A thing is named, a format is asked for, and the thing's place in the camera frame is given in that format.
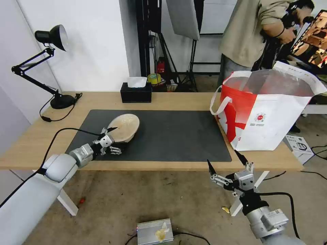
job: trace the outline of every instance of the black tissue box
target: black tissue box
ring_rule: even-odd
[[[152,86],[146,83],[143,88],[130,88],[123,83],[120,89],[123,103],[151,103]]]

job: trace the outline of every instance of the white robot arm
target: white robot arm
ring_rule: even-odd
[[[114,142],[109,135],[114,129],[102,129],[91,145],[52,155],[0,205],[0,244],[20,245],[26,240],[77,169],[105,154]]]
[[[217,185],[228,191],[235,190],[242,192],[239,200],[243,204],[242,212],[250,222],[250,228],[257,239],[260,239],[264,245],[305,245],[299,238],[290,238],[283,234],[288,218],[280,209],[271,211],[266,201],[261,200],[260,195],[254,186],[253,163],[246,163],[245,170],[222,177],[216,174],[213,166],[208,160],[211,180]]]

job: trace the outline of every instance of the tissue box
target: tissue box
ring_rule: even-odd
[[[127,83],[123,83],[120,89],[123,103],[150,103],[152,87],[146,83],[143,88],[130,88]]]
[[[303,137],[286,135],[284,142],[302,164],[313,157],[313,152]]]

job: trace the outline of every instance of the lamp base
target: lamp base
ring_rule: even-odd
[[[75,103],[75,98],[71,95],[57,94],[50,101],[50,105],[53,109],[64,109],[70,107]]]

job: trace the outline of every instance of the black desk lamp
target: black desk lamp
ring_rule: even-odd
[[[59,90],[43,83],[38,82],[37,80],[33,79],[32,77],[25,74],[26,71],[29,69],[37,66],[38,64],[46,61],[47,59],[51,58],[55,54],[55,48],[51,47],[50,44],[55,45],[57,48],[67,51],[68,48],[68,38],[67,33],[63,25],[57,25],[53,27],[49,32],[48,31],[36,31],[35,38],[37,41],[43,43],[45,50],[37,55],[33,56],[32,58],[24,61],[23,63],[13,66],[11,68],[12,72],[26,80],[34,83],[35,85],[43,88],[44,90],[48,91],[49,93],[53,94],[54,98],[51,100],[50,105],[54,109],[63,109],[67,108],[71,105],[75,104],[75,98],[71,95],[62,95],[59,93]],[[41,56],[42,54],[47,53],[49,56],[45,57],[44,59],[35,62],[35,63],[28,63],[33,59]]]

